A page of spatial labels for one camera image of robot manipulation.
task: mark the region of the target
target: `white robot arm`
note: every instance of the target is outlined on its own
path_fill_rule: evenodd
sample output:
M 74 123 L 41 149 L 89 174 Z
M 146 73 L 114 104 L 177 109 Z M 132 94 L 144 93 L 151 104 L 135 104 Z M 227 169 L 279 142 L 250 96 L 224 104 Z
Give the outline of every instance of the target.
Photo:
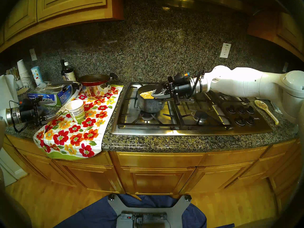
M 244 67 L 231 70 L 220 65 L 200 80 L 206 91 L 270 100 L 292 123 L 296 123 L 304 101 L 304 72 L 299 70 L 275 74 Z

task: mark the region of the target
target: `stovetop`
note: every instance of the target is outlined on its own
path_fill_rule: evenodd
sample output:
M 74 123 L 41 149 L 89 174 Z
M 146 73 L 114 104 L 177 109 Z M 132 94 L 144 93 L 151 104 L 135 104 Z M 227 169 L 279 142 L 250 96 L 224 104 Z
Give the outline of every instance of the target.
M 147 82 L 128 84 L 112 126 L 114 135 L 141 136 L 216 136 L 271 132 L 262 115 L 247 98 L 209 91 L 180 105 L 165 102 L 164 108 L 151 114 L 140 110 L 137 90 Z

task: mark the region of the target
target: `purely elizabeth container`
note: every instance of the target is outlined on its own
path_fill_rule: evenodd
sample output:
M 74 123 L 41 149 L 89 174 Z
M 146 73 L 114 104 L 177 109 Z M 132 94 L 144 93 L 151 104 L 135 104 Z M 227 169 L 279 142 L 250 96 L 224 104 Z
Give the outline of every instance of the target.
M 82 100 L 72 100 L 65 109 L 70 113 L 75 123 L 81 124 L 85 120 L 85 108 Z

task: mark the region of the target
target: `soy sauce bottle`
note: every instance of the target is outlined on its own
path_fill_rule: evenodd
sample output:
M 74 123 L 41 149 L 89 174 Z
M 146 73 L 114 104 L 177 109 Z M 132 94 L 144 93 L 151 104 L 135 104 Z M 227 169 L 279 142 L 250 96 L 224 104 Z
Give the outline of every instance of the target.
M 61 67 L 62 67 L 61 76 L 62 76 L 63 80 L 66 81 L 67 79 L 66 79 L 65 74 L 64 74 L 64 69 L 65 69 L 64 60 L 60 60 L 60 63 L 61 63 Z
M 73 68 L 69 67 L 69 62 L 64 62 L 64 75 L 67 81 L 76 81 Z

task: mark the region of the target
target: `saucepan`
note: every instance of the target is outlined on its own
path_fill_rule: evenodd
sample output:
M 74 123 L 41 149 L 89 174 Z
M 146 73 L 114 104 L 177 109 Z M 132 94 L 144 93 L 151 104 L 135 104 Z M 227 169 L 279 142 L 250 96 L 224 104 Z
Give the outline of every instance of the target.
M 70 85 L 78 84 L 82 88 L 83 92 L 90 99 L 100 99 L 103 98 L 107 92 L 110 92 L 111 86 L 110 81 L 113 78 L 117 78 L 117 75 L 110 73 L 110 75 L 105 74 L 90 74 L 78 78 L 78 81 L 54 81 L 48 82 L 48 85 Z
M 157 85 L 144 85 L 137 90 L 137 101 L 138 101 L 138 107 L 147 113 L 156 113 L 161 111 L 166 101 L 173 100 L 172 98 L 168 99 L 145 99 L 140 94 L 148 91 L 155 90 L 157 88 Z

